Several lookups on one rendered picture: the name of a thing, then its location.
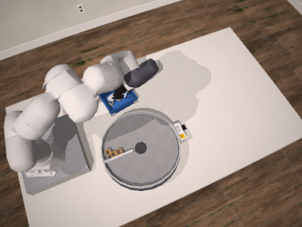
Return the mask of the grey round table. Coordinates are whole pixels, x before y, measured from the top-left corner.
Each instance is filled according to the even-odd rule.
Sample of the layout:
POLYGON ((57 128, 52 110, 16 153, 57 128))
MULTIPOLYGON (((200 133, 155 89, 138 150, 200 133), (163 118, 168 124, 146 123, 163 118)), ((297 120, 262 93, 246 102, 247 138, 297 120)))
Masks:
POLYGON ((120 186, 131 190, 144 191, 163 185, 180 160, 180 143, 187 140, 185 129, 179 122, 171 125, 159 114, 148 111, 120 116, 107 128, 101 141, 101 159, 107 173, 120 186), (117 156, 113 153, 113 157, 105 157, 104 161, 107 149, 112 152, 122 149, 123 153, 118 151, 121 154, 117 156))

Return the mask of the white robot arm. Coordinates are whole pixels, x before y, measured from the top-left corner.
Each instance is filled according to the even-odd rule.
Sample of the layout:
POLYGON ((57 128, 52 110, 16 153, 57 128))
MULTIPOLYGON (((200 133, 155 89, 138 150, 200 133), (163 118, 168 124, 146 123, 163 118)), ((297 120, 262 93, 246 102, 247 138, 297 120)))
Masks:
POLYGON ((16 110, 5 117, 10 168, 25 172, 27 177, 55 177, 64 164, 64 151, 41 137, 56 122, 61 107, 75 123, 86 122, 97 112, 97 95, 116 90, 122 84, 128 91, 139 88, 158 70, 152 58, 139 65, 130 50, 110 54, 101 64, 89 66, 83 74, 84 83, 71 66, 56 65, 46 74, 46 92, 32 99, 23 112, 16 110))

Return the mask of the blue crate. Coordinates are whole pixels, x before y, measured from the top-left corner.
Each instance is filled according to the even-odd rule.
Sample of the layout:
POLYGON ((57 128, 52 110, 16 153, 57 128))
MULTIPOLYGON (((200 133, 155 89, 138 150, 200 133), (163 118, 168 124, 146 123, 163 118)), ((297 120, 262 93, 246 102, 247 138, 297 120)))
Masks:
POLYGON ((113 115, 115 115, 116 113, 122 111, 123 109, 127 108, 128 106, 131 106, 132 104, 135 104, 136 102, 138 102, 137 95, 131 90, 126 94, 127 98, 122 98, 120 102, 118 102, 117 99, 115 98, 113 100, 114 105, 110 106, 108 96, 110 96, 112 93, 114 93, 114 91, 115 90, 109 91, 106 93, 101 93, 98 95, 100 97, 101 101, 104 103, 107 110, 109 111, 111 117, 113 115))

